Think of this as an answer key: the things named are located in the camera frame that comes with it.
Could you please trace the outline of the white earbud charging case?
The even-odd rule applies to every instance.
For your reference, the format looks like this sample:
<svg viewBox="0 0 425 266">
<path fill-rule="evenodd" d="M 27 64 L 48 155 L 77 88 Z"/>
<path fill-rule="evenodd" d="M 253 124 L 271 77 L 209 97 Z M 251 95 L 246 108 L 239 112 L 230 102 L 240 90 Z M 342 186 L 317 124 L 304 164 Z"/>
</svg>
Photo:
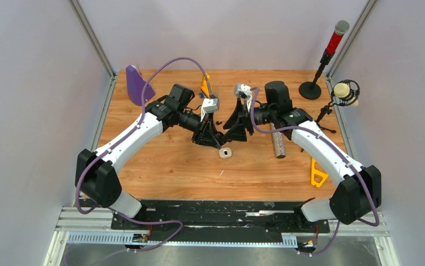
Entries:
<svg viewBox="0 0 425 266">
<path fill-rule="evenodd" d="M 219 150 L 220 158 L 230 158 L 232 156 L 232 150 L 229 147 L 224 147 Z"/>
</svg>

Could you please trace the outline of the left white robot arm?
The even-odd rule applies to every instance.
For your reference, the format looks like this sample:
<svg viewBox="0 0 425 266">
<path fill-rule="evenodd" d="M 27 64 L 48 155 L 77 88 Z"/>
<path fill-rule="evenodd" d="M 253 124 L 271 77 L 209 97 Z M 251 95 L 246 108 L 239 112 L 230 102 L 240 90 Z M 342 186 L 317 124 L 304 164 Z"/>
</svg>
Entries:
<svg viewBox="0 0 425 266">
<path fill-rule="evenodd" d="M 175 84 L 168 95 L 147 104 L 145 111 L 108 144 L 95 151 L 82 150 L 76 162 L 76 189 L 96 206 L 124 214 L 132 228 L 142 228 L 147 214 L 141 210 L 141 202 L 122 189 L 117 176 L 128 160 L 150 140 L 176 125 L 191 131 L 195 144 L 215 149 L 223 144 L 222 134 L 213 123 L 213 114 L 219 108 L 218 98 L 204 99 L 199 115 L 187 108 L 193 98 L 191 89 Z"/>
</svg>

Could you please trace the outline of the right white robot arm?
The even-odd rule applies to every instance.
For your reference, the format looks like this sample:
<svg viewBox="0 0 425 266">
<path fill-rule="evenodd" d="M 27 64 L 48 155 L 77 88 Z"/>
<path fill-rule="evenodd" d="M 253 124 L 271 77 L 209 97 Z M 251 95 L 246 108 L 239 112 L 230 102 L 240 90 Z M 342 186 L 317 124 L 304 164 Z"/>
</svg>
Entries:
<svg viewBox="0 0 425 266">
<path fill-rule="evenodd" d="M 259 125 L 274 124 L 270 133 L 281 133 L 306 151 L 329 175 L 336 186 L 332 196 L 312 198 L 294 211 L 294 225 L 308 231 L 316 221 L 336 219 L 343 224 L 363 221 L 363 216 L 377 213 L 381 205 L 381 173 L 374 166 L 364 166 L 346 154 L 320 129 L 302 108 L 293 106 L 289 89 L 283 81 L 265 85 L 266 103 L 255 106 L 259 88 L 237 84 L 234 94 L 237 106 L 225 124 L 229 131 L 236 127 L 246 140 Z"/>
</svg>

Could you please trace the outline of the yellow blue toy car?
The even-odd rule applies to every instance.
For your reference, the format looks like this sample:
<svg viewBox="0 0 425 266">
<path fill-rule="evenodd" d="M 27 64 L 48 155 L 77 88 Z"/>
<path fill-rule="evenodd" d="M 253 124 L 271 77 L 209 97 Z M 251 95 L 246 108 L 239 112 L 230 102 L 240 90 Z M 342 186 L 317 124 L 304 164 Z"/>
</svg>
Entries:
<svg viewBox="0 0 425 266">
<path fill-rule="evenodd" d="M 210 93 L 209 93 L 208 84 L 207 84 L 207 81 L 209 80 L 209 78 L 210 76 L 208 74 L 202 77 L 201 84 L 200 84 L 200 93 L 199 93 L 199 97 L 201 99 L 210 98 Z"/>
</svg>

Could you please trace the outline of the glitter silver microphone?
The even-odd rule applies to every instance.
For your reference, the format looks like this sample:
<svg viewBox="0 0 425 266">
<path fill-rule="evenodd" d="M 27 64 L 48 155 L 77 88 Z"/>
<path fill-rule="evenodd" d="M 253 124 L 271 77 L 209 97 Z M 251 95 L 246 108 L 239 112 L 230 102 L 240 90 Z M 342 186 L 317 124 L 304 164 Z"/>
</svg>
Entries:
<svg viewBox="0 0 425 266">
<path fill-rule="evenodd" d="M 274 155 L 278 159 L 282 159 L 286 157 L 286 150 L 284 145 L 284 140 L 282 134 L 279 132 L 272 133 L 272 141 L 273 141 L 273 149 Z"/>
</svg>

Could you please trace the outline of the red microphone on stand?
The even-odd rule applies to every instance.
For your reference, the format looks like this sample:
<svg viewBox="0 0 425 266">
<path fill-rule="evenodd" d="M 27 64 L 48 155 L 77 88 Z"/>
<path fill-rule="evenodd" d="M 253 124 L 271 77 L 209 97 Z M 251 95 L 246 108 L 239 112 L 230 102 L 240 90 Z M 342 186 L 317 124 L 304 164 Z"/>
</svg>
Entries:
<svg viewBox="0 0 425 266">
<path fill-rule="evenodd" d="M 323 70 L 333 58 L 336 50 L 343 38 L 349 31 L 350 24 L 346 20 L 338 21 L 335 25 L 333 34 L 322 54 L 320 65 L 315 73 L 312 81 L 306 81 L 299 86 L 299 94 L 308 100 L 316 100 L 321 96 L 321 87 L 317 84 L 318 79 L 321 77 Z"/>
</svg>

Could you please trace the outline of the purple plastic wedge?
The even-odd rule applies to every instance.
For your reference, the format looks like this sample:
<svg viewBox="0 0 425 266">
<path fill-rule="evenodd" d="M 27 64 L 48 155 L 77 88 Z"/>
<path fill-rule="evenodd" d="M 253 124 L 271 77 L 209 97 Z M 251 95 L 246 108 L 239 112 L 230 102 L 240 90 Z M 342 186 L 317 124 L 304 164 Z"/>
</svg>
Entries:
<svg viewBox="0 0 425 266">
<path fill-rule="evenodd" d="M 156 95 L 151 85 L 148 85 L 144 94 L 145 99 L 141 101 L 141 93 L 146 81 L 134 65 L 128 65 L 125 71 L 127 94 L 133 104 L 141 106 L 142 103 L 150 101 Z"/>
</svg>

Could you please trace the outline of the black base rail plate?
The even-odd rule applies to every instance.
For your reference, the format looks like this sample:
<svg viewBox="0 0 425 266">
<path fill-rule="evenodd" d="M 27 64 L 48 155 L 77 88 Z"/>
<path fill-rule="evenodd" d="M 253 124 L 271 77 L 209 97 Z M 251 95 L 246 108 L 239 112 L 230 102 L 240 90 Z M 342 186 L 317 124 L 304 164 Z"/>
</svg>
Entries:
<svg viewBox="0 0 425 266">
<path fill-rule="evenodd" d="M 330 233 L 329 221 L 306 222 L 295 213 L 300 201 L 212 201 L 143 199 L 129 222 L 112 213 L 109 228 L 147 230 L 148 240 L 160 242 L 278 243 L 284 233 L 315 237 Z"/>
</svg>

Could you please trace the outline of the beige microphone shock mount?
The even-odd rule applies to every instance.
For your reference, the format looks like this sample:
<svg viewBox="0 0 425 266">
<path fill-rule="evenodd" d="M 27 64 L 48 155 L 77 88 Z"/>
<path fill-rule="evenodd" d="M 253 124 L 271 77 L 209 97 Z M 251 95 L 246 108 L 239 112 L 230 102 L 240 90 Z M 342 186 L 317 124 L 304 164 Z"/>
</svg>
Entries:
<svg viewBox="0 0 425 266">
<path fill-rule="evenodd" d="M 338 82 L 332 89 L 332 92 L 330 94 L 330 102 L 320 109 L 320 114 L 315 121 L 319 128 L 335 134 L 336 130 L 322 127 L 320 125 L 320 121 L 324 118 L 325 115 L 329 115 L 332 113 L 332 108 L 334 106 L 358 106 L 360 91 L 361 89 L 359 84 L 354 80 L 346 79 Z"/>
</svg>

